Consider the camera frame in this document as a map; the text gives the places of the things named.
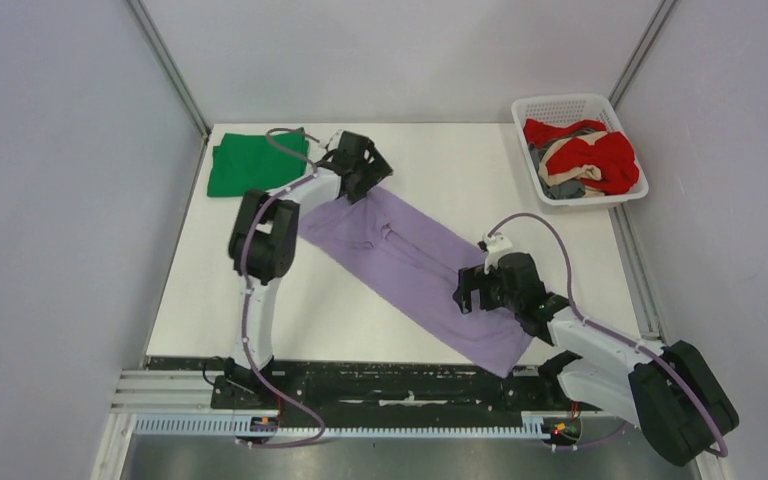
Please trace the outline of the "purple t shirt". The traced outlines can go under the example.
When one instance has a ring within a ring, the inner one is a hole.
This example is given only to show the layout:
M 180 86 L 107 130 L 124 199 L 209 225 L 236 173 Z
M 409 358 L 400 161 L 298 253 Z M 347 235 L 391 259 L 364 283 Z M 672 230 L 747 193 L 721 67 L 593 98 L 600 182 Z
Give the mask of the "purple t shirt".
M 531 336 L 502 308 L 464 314 L 453 299 L 458 271 L 483 252 L 395 194 L 376 187 L 302 217 L 299 235 L 427 333 L 474 365 L 506 377 Z

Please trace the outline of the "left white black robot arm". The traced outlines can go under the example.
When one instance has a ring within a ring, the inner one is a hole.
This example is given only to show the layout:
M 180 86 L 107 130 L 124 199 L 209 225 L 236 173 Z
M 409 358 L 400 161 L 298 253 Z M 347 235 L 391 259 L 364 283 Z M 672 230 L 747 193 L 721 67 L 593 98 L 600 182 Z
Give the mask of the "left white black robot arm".
M 357 203 L 393 173 L 367 136 L 338 130 L 320 146 L 320 159 L 299 157 L 299 177 L 247 190 L 231 230 L 228 255 L 239 278 L 241 320 L 222 378 L 250 407 L 262 407 L 277 395 L 264 371 L 274 358 L 277 292 L 294 262 L 301 220 L 334 200 Z

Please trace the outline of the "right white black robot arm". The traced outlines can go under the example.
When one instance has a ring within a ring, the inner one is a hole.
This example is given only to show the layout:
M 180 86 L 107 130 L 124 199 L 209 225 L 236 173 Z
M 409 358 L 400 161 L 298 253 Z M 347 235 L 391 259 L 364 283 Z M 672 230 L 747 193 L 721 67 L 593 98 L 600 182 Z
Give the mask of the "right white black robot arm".
M 688 464 L 739 426 L 737 410 L 695 346 L 630 338 L 584 318 L 569 298 L 546 288 L 529 254 L 460 269 L 453 300 L 464 314 L 510 313 L 527 335 L 561 348 L 538 369 L 545 405 L 575 401 L 619 417 L 673 465 Z

